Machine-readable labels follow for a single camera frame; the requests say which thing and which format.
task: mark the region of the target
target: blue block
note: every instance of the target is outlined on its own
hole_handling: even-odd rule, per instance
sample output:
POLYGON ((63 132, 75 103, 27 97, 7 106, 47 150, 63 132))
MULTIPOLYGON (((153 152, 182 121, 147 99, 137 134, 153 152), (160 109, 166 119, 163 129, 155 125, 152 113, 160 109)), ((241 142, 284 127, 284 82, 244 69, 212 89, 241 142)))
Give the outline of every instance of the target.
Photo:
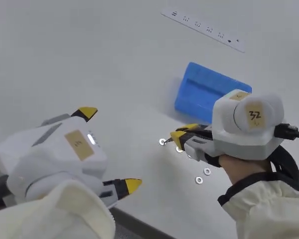
POLYGON ((211 123, 216 100, 234 89, 252 92, 245 83, 190 62, 178 90, 175 109, 211 123))

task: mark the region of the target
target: sleeve cuff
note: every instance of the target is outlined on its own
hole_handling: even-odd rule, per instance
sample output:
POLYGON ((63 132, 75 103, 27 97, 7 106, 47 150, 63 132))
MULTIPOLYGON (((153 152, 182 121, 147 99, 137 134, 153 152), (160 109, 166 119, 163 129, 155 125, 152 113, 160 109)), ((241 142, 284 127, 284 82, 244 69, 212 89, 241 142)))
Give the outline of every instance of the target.
POLYGON ((299 183, 277 172, 256 173, 231 186, 218 202, 238 220, 253 206, 274 197, 299 198, 299 183))

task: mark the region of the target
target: handwritten number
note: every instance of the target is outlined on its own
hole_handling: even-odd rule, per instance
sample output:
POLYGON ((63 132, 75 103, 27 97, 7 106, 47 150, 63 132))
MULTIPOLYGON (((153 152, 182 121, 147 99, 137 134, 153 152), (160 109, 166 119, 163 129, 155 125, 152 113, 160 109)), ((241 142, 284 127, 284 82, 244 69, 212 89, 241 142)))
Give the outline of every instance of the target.
POLYGON ((251 120, 261 118, 259 111, 249 111, 249 114, 250 114, 251 120))
POLYGON ((80 140, 74 142, 75 147, 78 147, 78 146, 80 146, 81 144, 82 144, 82 142, 81 142, 80 140))

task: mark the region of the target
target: small washer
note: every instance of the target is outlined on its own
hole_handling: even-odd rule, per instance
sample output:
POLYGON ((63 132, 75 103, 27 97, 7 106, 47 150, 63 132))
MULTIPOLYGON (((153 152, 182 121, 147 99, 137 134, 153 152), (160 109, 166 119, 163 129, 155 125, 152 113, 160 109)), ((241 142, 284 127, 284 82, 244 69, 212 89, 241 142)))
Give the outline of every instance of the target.
POLYGON ((211 170, 209 168, 204 168, 204 174, 209 176, 211 174, 211 170))
POLYGON ((166 142, 166 139, 164 138, 161 138, 158 143, 161 145, 161 146, 164 146, 165 145, 165 142, 166 142))
POLYGON ((195 183, 202 184, 203 183, 203 178, 200 177, 200 176, 195 177, 195 183))
POLYGON ((181 150, 178 146, 176 146, 176 152, 177 153, 183 153, 183 150, 181 150))

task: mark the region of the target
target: black cable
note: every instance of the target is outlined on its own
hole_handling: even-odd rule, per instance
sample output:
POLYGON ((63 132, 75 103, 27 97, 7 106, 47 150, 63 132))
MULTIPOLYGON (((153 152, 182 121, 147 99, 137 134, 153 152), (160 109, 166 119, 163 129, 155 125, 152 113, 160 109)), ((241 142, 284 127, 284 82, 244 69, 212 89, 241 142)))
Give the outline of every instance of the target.
POLYGON ((274 137, 295 140, 299 138, 299 130, 289 123, 281 123, 275 127, 274 137))

